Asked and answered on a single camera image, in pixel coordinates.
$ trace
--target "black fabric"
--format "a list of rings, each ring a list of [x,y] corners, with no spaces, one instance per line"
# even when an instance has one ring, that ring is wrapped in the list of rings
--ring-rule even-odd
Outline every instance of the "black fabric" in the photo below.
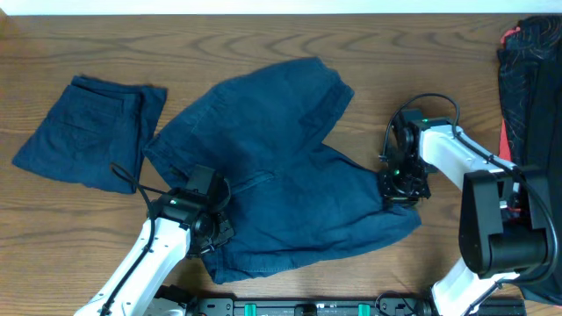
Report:
[[[562,241],[562,63],[543,62],[529,108],[526,162],[546,170],[558,240]],[[525,298],[562,305],[562,264],[547,281],[522,288]]]
[[[529,108],[535,94],[537,73],[544,61],[559,61],[562,17],[541,16],[519,23],[521,30],[507,36],[500,59],[500,101],[506,122],[511,159],[526,164],[525,140]]]
[[[546,170],[562,241],[562,17],[528,18],[519,26],[498,51],[501,109],[513,162]],[[526,299],[562,305],[561,262],[548,280],[521,290]]]

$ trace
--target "dark blue jeans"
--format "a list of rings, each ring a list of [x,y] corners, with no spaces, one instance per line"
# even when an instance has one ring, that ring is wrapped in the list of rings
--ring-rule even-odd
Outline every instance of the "dark blue jeans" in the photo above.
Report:
[[[166,90],[75,76],[12,163],[54,180],[134,193],[109,164],[138,180],[142,148],[152,139]]]
[[[218,84],[145,147],[170,187],[195,164],[229,179],[236,235],[203,257],[215,283],[360,255],[420,225],[383,207],[375,173],[322,144],[352,97],[319,59],[280,63]]]

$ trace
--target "blue shorts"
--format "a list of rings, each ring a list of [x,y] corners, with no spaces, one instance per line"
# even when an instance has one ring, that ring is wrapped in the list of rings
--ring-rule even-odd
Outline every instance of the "blue shorts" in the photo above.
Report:
[[[12,163],[54,180],[134,193],[116,162],[138,180],[142,148],[152,139],[166,90],[75,76]]]
[[[236,235],[203,257],[215,283],[360,255],[420,225],[383,207],[375,173],[322,144],[352,97],[319,59],[284,62],[218,84],[145,147],[170,187],[196,164],[229,179]]]

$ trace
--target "pocket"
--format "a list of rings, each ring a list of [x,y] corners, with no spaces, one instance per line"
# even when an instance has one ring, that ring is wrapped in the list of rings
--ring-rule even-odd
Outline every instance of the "pocket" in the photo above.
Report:
[[[258,185],[259,183],[263,183],[265,181],[271,180],[273,178],[275,178],[276,175],[273,172],[270,171],[266,171],[266,170],[260,170],[257,171],[255,174],[253,174],[252,176],[238,182],[238,183],[234,183],[232,184],[232,195],[235,195],[237,193],[240,193],[244,190],[247,190],[255,185]]]
[[[112,142],[110,134],[95,133],[61,121],[46,120],[43,127],[40,140],[46,150],[74,162],[100,162],[107,156]]]
[[[68,86],[47,119],[78,130],[108,135],[113,133],[116,119],[122,117],[121,108],[121,100]]]

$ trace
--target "red fabric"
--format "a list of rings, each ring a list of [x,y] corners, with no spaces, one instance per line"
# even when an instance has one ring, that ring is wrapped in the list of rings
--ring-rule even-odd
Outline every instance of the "red fabric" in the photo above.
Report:
[[[500,132],[500,158],[511,162],[511,151],[509,150],[508,135],[506,134],[506,121],[501,120]]]
[[[503,34],[503,36],[501,37],[500,43],[501,43],[502,45],[506,45],[506,38],[507,38],[507,36],[512,35],[512,34],[515,34],[515,33],[519,32],[519,31],[521,31],[521,28],[520,28],[519,26],[517,26],[517,27],[514,28],[514,29],[508,30],[508,31],[507,31],[505,34]]]

